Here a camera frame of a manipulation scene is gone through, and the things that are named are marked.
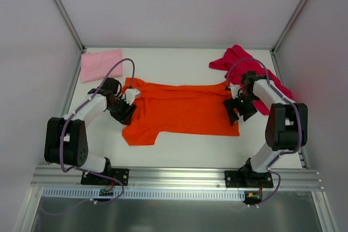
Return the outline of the orange t shirt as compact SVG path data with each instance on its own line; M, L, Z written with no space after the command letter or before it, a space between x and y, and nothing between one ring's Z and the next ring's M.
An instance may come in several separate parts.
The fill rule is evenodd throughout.
M230 124L224 101L231 98L225 84L163 85L127 78L125 87L138 89L131 124L122 131L130 146L153 145L161 132L239 136Z

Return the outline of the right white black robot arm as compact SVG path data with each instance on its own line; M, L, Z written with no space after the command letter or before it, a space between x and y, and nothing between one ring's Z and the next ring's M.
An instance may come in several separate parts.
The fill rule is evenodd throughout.
M241 173L245 186L260 182L260 173L270 171L280 157L297 153L307 142L308 108L285 95L269 76L248 71L241 79L243 92L223 102L230 124L240 117L248 120L257 110L254 103L261 101L269 110L265 127L265 143L246 163Z

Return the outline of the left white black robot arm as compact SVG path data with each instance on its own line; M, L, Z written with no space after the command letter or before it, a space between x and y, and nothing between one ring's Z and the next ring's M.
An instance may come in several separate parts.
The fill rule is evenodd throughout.
M89 151L87 127L105 111L119 123L129 125L136 110L135 100L140 95L140 90L129 86L123 91L118 80L107 78L99 87L91 89L77 108L62 117L50 118L44 150L46 162L60 164L65 173L72 168L93 172L99 184L109 183L110 160Z

